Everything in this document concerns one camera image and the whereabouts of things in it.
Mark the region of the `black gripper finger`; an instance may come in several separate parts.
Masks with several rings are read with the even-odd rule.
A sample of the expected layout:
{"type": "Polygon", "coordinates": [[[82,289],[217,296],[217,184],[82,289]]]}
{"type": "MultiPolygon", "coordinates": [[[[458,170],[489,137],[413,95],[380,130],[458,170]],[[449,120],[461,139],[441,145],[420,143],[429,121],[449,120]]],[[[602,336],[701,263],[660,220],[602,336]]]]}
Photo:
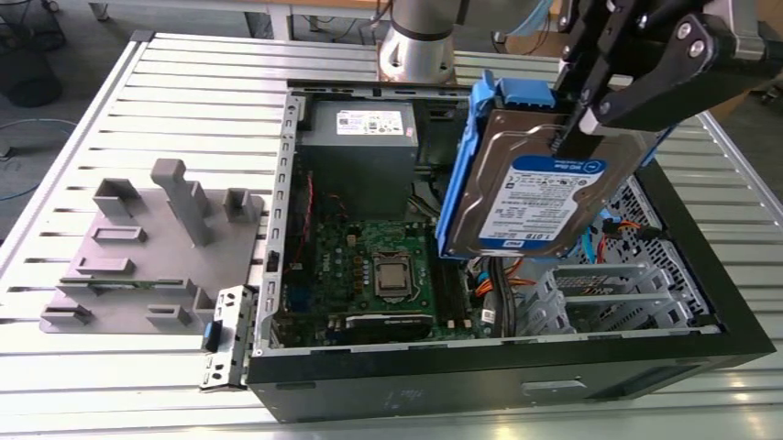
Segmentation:
{"type": "MultiPolygon", "coordinates": [[[[568,3],[560,8],[560,31],[568,33],[568,3]]],[[[568,118],[553,141],[558,156],[589,156],[601,129],[657,132],[705,110],[718,100],[696,92],[720,82],[718,72],[733,61],[733,35],[724,21],[708,16],[702,1],[633,1],[636,77],[614,75],[608,83],[628,93],[621,115],[598,115],[568,98],[568,118]]]]}
{"type": "Polygon", "coordinates": [[[561,56],[556,91],[598,115],[629,109],[628,93],[610,89],[614,75],[636,77],[633,1],[570,1],[568,41],[561,56]]]}

